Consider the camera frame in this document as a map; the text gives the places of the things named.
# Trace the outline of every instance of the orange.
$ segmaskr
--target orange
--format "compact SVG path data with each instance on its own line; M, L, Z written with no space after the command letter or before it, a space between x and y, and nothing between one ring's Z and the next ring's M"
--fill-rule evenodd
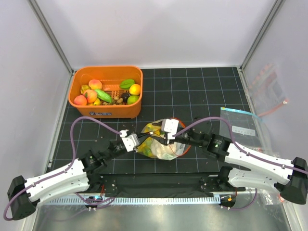
M131 87L129 88L129 93L131 95L140 95L140 90L141 90L141 87L139 84L133 84L131 85Z

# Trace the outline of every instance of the lime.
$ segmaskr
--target lime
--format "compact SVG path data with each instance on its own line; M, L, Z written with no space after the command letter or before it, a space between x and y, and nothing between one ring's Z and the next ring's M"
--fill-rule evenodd
M127 104L133 104L139 99L139 95L131 95L127 99Z
M131 95L140 95L140 91L141 91L141 87L139 84L133 84L131 85L131 87L129 88L129 93Z

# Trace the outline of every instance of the metal strip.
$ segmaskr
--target metal strip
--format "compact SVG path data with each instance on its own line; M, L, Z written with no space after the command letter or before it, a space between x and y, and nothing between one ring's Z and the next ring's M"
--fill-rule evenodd
M261 29L258 32L257 37L255 38L252 46L250 47L246 57L244 58L243 64L241 66L242 70L245 70L247 64L249 63L249 61L251 59L251 57L255 53L259 43L261 42L261 40L263 39L265 33L267 32L271 22L273 21L273 19L277 15L279 9L282 7L284 2L285 2L285 0L276 0L275 3L273 4L273 6L272 6L268 16L266 17L266 19L265 19Z
M69 61L67 60L57 38L55 37L54 33L52 32L52 29L50 28L42 10L40 9L38 3L36 0L27 0L30 4L34 14L38 18L39 22L41 23L43 29L45 30L47 36L49 37L51 43L53 44L54 48L56 49L57 53L59 54L62 62L66 66L68 72L72 75L73 74L73 68L69 64Z
M220 195L213 197L198 198L121 198L117 197L112 205L200 205L200 204L220 204ZM45 205L85 205L77 196L63 196Z

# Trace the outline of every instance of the white wall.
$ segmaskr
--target white wall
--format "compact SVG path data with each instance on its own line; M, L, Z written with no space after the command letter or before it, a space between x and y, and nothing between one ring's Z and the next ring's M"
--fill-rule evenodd
M241 65L274 0L37 0L73 68Z
M0 31L3 211L14 177L43 173L69 74L26 0L0 1ZM0 229L19 230L22 222L1 219Z
M287 105L263 119L276 151L284 158L308 161L308 1L285 1L266 33L245 74L249 82L267 63L277 65L278 81ZM307 214L308 205L301 206Z

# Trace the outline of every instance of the plastic basket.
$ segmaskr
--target plastic basket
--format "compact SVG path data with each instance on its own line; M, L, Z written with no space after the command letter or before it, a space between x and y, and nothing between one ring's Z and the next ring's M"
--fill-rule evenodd
M103 84L103 91L112 97L121 96L128 92L120 88L120 83L125 79L133 79L141 86L139 99L131 105L100 105L79 106L73 103L74 98L80 95L82 85L88 84L91 79L98 79ZM142 71L135 66L89 66L78 70L73 79L68 100L84 116L93 118L135 118L141 110L143 88Z

